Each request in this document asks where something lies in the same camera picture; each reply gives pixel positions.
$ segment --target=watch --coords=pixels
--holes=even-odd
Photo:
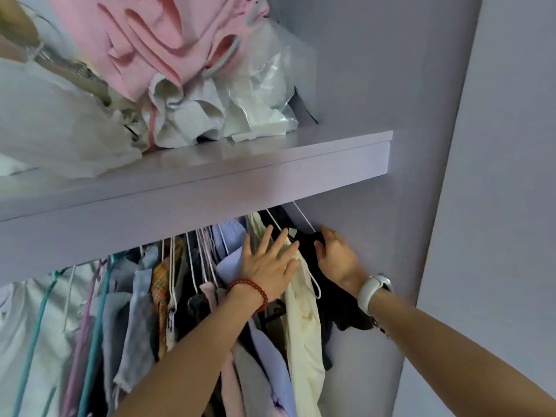
[[[368,316],[371,315],[371,313],[369,313],[369,301],[371,301],[372,296],[380,288],[385,288],[392,293],[394,292],[392,281],[382,273],[379,273],[375,276],[370,276],[367,282],[365,282],[365,284],[359,291],[359,296],[357,299],[358,306]]]

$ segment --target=red beaded bracelet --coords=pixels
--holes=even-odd
[[[259,312],[263,311],[264,309],[266,309],[266,307],[268,306],[268,295],[266,295],[265,290],[263,290],[258,284],[256,284],[255,282],[253,282],[251,280],[239,279],[239,280],[233,281],[232,284],[230,284],[230,286],[228,287],[227,292],[230,292],[230,290],[237,284],[247,284],[248,286],[253,287],[255,290],[257,290],[259,292],[259,294],[262,296],[262,299],[263,299],[262,306],[259,307],[255,313],[259,313]]]

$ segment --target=plastic bag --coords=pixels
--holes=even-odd
[[[141,158],[97,98],[34,62],[0,59],[0,153],[68,178]]]
[[[316,69],[316,51],[265,19],[243,42],[241,53],[216,79],[226,109],[222,136],[239,142],[296,130],[298,121],[288,101],[297,85],[305,94],[315,91],[316,85],[303,80],[315,77],[308,70]]]

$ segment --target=closet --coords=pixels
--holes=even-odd
[[[0,285],[280,204],[302,228],[299,200],[416,299],[481,0],[274,1],[317,50],[318,124],[298,116],[286,136],[157,152],[90,180],[1,177]],[[394,345],[350,329],[329,349],[323,416],[390,416]]]

